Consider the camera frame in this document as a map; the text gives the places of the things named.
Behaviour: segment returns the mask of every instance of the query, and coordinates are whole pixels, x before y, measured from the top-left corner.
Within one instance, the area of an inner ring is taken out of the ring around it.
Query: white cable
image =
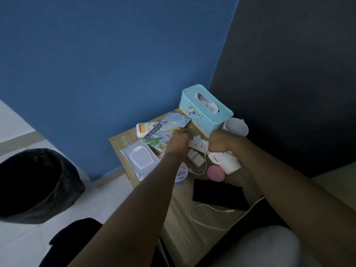
[[[192,212],[195,210],[195,208],[199,207],[199,206],[207,206],[211,209],[213,209],[214,211],[217,211],[217,212],[234,212],[235,210],[233,209],[229,209],[229,210],[218,210],[218,209],[215,209],[213,207],[211,207],[210,205],[207,205],[207,204],[198,204],[197,206],[194,206],[192,210],[190,210],[190,218],[197,224],[203,226],[203,227],[206,227],[206,228],[209,228],[209,229],[214,229],[214,230],[221,230],[221,231],[227,231],[229,229],[231,229],[237,222],[239,222],[245,215],[247,215],[249,213],[249,211],[251,211],[251,209],[257,204],[259,203],[261,200],[263,200],[265,197],[261,197],[258,201],[256,201],[238,220],[236,220],[234,222],[234,224],[232,224],[232,226],[228,229],[220,229],[220,228],[216,228],[216,227],[212,227],[212,226],[208,226],[206,224],[203,224],[203,223],[200,223],[198,222],[197,220],[195,220],[192,216]]]
[[[207,153],[204,153],[204,159],[205,159],[205,170],[203,173],[195,173],[191,168],[188,167],[188,172],[193,173],[195,175],[203,175],[207,171]]]

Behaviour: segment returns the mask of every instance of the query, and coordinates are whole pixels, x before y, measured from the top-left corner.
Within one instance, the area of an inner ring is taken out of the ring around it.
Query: black trash bin
[[[0,164],[0,220],[44,223],[72,206],[84,190],[75,166],[58,152],[20,152]]]

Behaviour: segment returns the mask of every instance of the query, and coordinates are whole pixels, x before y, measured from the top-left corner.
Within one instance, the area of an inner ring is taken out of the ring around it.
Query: tissue box
[[[202,99],[199,100],[199,94],[205,98],[205,103],[207,103],[211,109],[214,110],[215,106],[217,106],[218,112],[214,113],[201,101]],[[179,109],[186,116],[192,118],[192,122],[206,137],[209,137],[212,131],[221,129],[224,122],[234,115],[228,107],[217,100],[216,97],[201,84],[196,84],[183,90]]]

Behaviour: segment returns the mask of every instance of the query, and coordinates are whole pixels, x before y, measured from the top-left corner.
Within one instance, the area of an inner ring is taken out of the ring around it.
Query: black smartphone
[[[242,187],[210,180],[194,180],[193,201],[242,211],[250,208]]]

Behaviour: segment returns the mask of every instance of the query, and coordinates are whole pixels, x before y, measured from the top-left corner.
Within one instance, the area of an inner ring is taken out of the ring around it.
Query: forearm
[[[255,178],[274,210],[321,263],[352,264],[356,256],[353,210],[247,138],[236,138],[232,151]]]
[[[166,154],[70,266],[149,266],[183,159]]]

